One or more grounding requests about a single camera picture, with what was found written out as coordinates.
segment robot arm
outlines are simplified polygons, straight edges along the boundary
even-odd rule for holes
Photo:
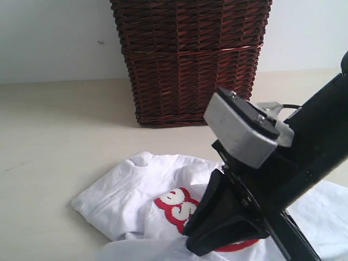
[[[271,236],[286,260],[320,260],[286,208],[348,156],[348,52],[341,67],[281,125],[233,91],[213,95],[204,118],[225,165],[184,229],[190,251]]]

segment black cable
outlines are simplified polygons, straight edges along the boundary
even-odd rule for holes
[[[283,104],[284,109],[298,109],[299,105],[294,105],[294,104]]]

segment white cloth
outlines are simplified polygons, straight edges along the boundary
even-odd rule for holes
[[[112,241],[101,260],[284,260],[271,238],[197,257],[180,232],[220,163],[183,155],[136,154],[72,201]],[[322,181],[288,209],[322,260],[348,260],[348,189]]]

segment brown wicker basket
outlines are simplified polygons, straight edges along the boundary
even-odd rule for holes
[[[110,0],[140,124],[201,125],[217,87],[251,96],[271,0]]]

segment table surface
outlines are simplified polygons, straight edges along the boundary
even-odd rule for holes
[[[338,72],[259,73],[252,101],[302,104]],[[205,126],[141,128],[128,80],[1,85],[0,260],[93,260],[108,239],[70,200],[140,151],[219,160],[214,139]],[[346,170],[327,179],[348,186]]]

